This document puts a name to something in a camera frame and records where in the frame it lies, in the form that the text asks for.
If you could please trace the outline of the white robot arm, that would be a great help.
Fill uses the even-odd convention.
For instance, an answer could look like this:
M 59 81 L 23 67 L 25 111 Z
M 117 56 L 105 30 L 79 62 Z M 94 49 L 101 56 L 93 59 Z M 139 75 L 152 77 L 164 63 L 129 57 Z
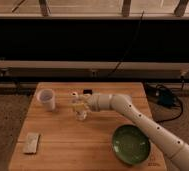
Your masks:
M 180 171 L 189 171 L 189 144 L 140 112 L 129 95 L 98 93 L 80 98 L 91 111 L 114 110 L 128 118 Z

